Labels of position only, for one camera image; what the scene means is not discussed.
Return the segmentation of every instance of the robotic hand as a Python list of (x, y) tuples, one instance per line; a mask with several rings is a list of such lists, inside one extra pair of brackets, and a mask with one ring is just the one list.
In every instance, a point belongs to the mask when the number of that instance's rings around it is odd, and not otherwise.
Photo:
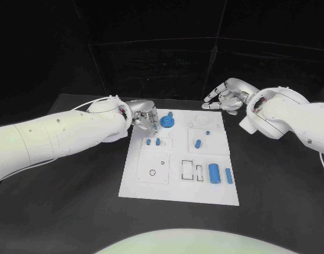
[[(219, 102), (208, 103), (218, 95)], [(324, 153), (324, 103), (309, 103), (287, 87), (258, 90), (237, 78), (229, 78), (203, 99), (205, 109), (222, 109), (237, 115), (247, 104), (240, 126), (253, 134), (257, 130), (271, 139), (292, 131), (303, 145)]]
[[(88, 110), (76, 110), (91, 103)], [(46, 160), (78, 153), (127, 136), (130, 125), (156, 132), (151, 101), (105, 97), (70, 111), (0, 127), (0, 180)]]

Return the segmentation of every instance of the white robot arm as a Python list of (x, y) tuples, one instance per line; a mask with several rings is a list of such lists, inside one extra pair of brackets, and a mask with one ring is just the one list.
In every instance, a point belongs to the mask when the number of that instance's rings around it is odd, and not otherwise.
[(222, 109), (237, 115), (247, 104), (240, 126), (253, 134), (257, 130), (271, 139), (292, 131), (306, 147), (324, 153), (324, 103), (309, 103), (287, 87), (258, 90), (237, 78), (229, 78), (203, 99), (218, 95), (219, 102), (203, 103), (202, 108)]
[(0, 127), (0, 180), (29, 165), (125, 137), (131, 124), (156, 131), (151, 101), (124, 103), (118, 97), (107, 97), (91, 102), (85, 112), (75, 109), (86, 103), (70, 111)]

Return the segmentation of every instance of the table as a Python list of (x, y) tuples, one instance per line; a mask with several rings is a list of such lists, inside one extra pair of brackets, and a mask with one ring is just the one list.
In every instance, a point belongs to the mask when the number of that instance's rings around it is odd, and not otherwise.
[[(49, 113), (99, 96), (59, 95)], [(154, 99), (157, 108), (200, 102)], [(324, 169), (292, 133), (279, 140), (222, 112), (240, 206), (117, 197), (128, 137), (24, 170), (0, 184), (0, 253), (94, 253), (160, 229), (235, 233), (297, 253), (324, 253)]]

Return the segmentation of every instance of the blue object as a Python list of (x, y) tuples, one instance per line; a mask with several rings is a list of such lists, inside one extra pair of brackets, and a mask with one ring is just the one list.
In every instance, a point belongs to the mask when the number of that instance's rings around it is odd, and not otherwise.
[(228, 184), (232, 184), (231, 170), (228, 168), (225, 168), (225, 174), (226, 174)]
[(219, 169), (216, 164), (209, 164), (209, 182), (218, 184), (221, 182)]
[(173, 125), (174, 125), (174, 120), (173, 120), (173, 117), (172, 117), (172, 112), (167, 112), (167, 115), (164, 115), (160, 118), (160, 126), (163, 128), (170, 128)]
[(200, 145), (200, 140), (198, 139), (198, 140), (196, 140), (196, 143), (195, 143), (195, 148), (196, 148), (196, 149), (199, 148), (199, 145)]

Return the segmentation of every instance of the white board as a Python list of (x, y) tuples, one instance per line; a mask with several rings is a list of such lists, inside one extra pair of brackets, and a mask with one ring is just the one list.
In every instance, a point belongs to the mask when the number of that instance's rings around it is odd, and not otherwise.
[[(133, 127), (118, 197), (238, 205), (221, 113), (157, 109), (159, 118), (169, 111), (172, 128), (159, 126), (153, 134)], [(218, 165), (218, 184), (209, 182), (209, 164)], [(225, 168), (232, 184), (226, 182)]]

